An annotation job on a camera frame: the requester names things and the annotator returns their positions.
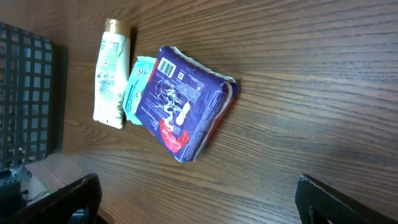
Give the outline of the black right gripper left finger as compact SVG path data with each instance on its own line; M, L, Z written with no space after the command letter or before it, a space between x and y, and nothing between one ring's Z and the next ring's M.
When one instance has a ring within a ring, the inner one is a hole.
M1 219L1 223L96 223L102 199L97 174L88 174Z

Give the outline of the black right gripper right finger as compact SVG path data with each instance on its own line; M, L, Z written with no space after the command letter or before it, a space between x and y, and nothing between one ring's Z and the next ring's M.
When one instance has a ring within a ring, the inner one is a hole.
M397 220L359 203L307 174L301 175L297 182L295 204L302 223L397 224Z

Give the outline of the teal wipes pack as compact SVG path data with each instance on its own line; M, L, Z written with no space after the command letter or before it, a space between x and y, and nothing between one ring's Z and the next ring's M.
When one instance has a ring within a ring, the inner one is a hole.
M136 125L142 124L136 116L136 111L155 62L156 58L154 57L138 56L129 76L124 95L123 110L126 114L126 119Z

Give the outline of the white tube gold cap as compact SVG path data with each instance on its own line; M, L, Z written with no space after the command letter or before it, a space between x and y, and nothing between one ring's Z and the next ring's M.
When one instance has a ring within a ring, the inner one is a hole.
M107 19L95 69L93 119L121 129L123 98L130 74L131 30L123 21Z

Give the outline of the purple pad package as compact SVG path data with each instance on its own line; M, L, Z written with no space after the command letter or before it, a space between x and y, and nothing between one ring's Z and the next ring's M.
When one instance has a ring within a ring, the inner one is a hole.
M234 78L212 71L175 46L163 46L136 116L176 160L192 162L238 93Z

